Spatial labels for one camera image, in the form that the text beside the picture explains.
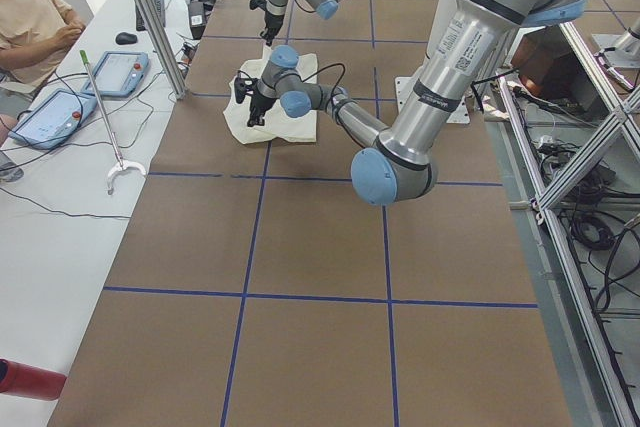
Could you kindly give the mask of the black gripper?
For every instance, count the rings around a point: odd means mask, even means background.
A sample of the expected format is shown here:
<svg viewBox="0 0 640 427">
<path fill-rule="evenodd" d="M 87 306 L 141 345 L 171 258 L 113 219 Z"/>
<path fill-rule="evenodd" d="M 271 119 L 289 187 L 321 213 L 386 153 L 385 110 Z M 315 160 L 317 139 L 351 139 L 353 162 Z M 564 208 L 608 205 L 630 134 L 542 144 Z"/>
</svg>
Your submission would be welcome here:
<svg viewBox="0 0 640 427">
<path fill-rule="evenodd" d="M 279 34 L 284 23 L 284 12 L 265 11 L 264 15 L 265 27 L 260 32 L 260 37 L 265 40 L 267 46 L 271 46 L 275 37 Z"/>
<path fill-rule="evenodd" d="M 255 78 L 250 84 L 251 102 L 249 107 L 249 118 L 247 127 L 264 126 L 264 116 L 277 100 L 277 93 L 274 88 L 267 85 L 262 79 Z"/>
</svg>

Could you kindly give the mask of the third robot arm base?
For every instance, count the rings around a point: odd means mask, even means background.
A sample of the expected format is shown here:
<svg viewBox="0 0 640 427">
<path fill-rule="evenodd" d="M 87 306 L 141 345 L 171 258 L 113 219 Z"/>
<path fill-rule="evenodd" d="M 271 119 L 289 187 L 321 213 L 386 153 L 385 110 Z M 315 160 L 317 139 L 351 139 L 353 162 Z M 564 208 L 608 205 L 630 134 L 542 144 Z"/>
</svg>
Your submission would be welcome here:
<svg viewBox="0 0 640 427">
<path fill-rule="evenodd" d="M 593 34 L 597 55 L 606 67 L 639 68 L 639 19 L 622 34 Z"/>
</svg>

